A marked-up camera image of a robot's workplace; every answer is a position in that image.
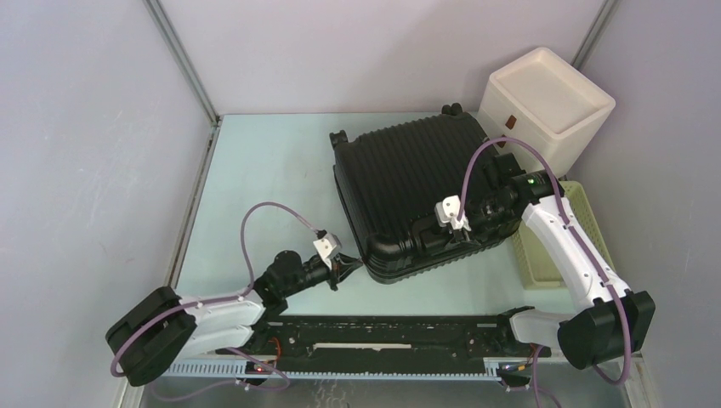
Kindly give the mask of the black ribbed hard-shell suitcase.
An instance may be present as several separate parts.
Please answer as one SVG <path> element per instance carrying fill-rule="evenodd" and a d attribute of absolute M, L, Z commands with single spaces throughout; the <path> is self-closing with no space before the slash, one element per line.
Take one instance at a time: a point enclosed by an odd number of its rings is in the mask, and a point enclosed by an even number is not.
<path fill-rule="evenodd" d="M 421 274 L 500 245 L 460 242 L 441 228 L 434 205 L 462 193 L 473 153 L 488 137 L 458 103 L 441 113 L 363 133 L 329 136 L 338 195 L 369 275 L 381 284 Z M 502 197 L 502 184 L 521 175 L 511 155 L 489 147 L 469 179 L 467 201 Z"/>

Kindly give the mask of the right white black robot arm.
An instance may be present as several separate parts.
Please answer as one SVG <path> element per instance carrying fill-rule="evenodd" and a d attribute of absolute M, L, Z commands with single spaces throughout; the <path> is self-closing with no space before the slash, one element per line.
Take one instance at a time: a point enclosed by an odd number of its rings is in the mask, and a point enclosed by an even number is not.
<path fill-rule="evenodd" d="M 501 202 L 519 213 L 542 243 L 565 282 L 574 311 L 515 311 L 494 333 L 497 349 L 506 355 L 516 355 L 531 343 L 558 349 L 579 370 L 616 358 L 630 365 L 633 353 L 643 346 L 655 302 L 648 292 L 631 290 L 603 259 L 550 167 L 504 181 Z"/>

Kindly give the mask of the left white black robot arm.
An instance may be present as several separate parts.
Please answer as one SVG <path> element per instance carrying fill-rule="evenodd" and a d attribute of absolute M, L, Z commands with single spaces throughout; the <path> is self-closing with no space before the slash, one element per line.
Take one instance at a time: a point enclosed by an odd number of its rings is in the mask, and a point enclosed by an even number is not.
<path fill-rule="evenodd" d="M 329 259 L 301 259 L 279 252 L 250 291 L 217 297 L 182 297 L 169 286 L 152 291 L 105 334 L 114 354 L 111 374 L 144 386 L 172 364 L 218 349 L 265 350 L 269 332 L 262 326 L 287 309 L 289 297 L 327 283 L 338 284 L 362 266 L 359 258 L 339 253 Z"/>

